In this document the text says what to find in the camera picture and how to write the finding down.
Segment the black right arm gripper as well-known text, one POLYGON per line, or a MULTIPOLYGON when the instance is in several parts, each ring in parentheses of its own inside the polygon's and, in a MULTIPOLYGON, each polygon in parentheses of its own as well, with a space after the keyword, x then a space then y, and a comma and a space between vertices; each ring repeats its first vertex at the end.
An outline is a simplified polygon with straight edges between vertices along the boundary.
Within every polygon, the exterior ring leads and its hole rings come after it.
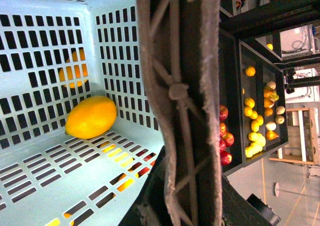
POLYGON ((269 225, 278 225, 280 217, 275 214, 272 208, 264 204, 255 194, 251 194, 247 198, 247 202, 253 206, 259 214, 269 223, 269 225))

